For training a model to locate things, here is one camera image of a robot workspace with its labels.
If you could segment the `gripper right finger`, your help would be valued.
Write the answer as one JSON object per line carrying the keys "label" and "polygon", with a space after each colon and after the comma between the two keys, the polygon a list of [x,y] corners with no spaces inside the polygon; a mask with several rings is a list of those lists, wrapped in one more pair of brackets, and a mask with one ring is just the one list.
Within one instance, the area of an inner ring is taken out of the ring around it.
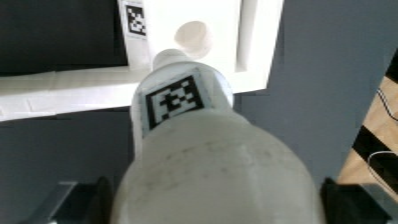
{"label": "gripper right finger", "polygon": [[377,201],[361,184],[324,180],[320,197],[327,224],[398,224],[398,212]]}

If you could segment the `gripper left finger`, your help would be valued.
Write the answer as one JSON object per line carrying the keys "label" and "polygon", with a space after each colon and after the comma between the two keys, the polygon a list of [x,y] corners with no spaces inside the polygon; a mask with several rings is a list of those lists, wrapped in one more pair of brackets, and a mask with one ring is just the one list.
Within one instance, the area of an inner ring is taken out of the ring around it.
{"label": "gripper left finger", "polygon": [[105,177],[94,183],[61,182],[34,213],[34,224],[109,224],[112,188]]}

